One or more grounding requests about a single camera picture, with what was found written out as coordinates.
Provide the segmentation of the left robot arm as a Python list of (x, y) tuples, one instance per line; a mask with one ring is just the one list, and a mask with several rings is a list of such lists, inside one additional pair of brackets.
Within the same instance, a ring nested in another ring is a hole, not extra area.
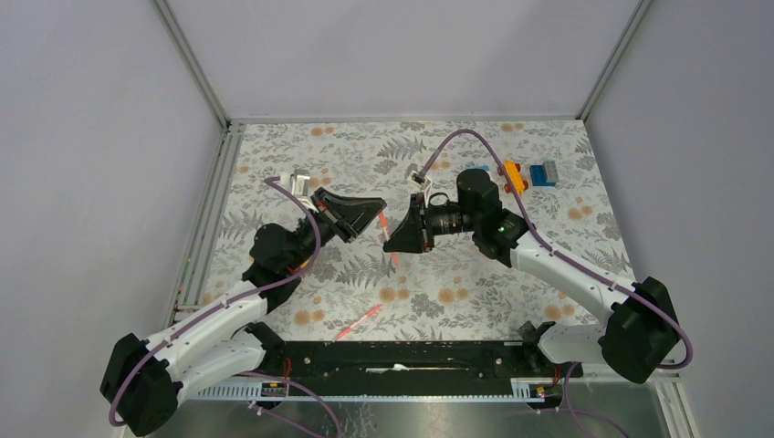
[(99, 386), (112, 425), (145, 436), (203, 388), (243, 371), (270, 375), (280, 369), (282, 349), (242, 330), (288, 300), (325, 244), (354, 241), (386, 206), (379, 197), (340, 196), (324, 188), (310, 201), (294, 229), (276, 223), (257, 228), (252, 264), (218, 299), (145, 339), (129, 333), (115, 343)]

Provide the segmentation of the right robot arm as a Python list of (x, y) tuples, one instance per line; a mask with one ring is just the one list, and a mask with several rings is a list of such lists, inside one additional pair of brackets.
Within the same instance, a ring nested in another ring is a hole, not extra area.
[(545, 376), (559, 363), (603, 363), (633, 383), (645, 383), (680, 340), (666, 286), (648, 277), (628, 282), (560, 251), (504, 208), (497, 185), (481, 169), (456, 178), (457, 199), (434, 205), (412, 194), (406, 216), (384, 243), (386, 253), (423, 254), (441, 235), (469, 233), (484, 256), (564, 293), (597, 320), (594, 325), (554, 324), (523, 352), (525, 367)]

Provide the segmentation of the red gel pen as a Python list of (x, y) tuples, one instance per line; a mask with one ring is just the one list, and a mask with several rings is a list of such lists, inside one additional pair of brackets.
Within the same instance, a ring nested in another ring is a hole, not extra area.
[[(379, 213), (379, 219), (382, 227), (382, 233), (384, 236), (384, 242), (387, 242), (390, 238), (390, 230), (389, 230), (388, 221), (385, 217), (384, 212)], [(399, 256), (397, 256), (395, 253), (391, 253), (391, 260), (392, 260), (392, 265), (395, 268), (397, 268), (400, 265)]]

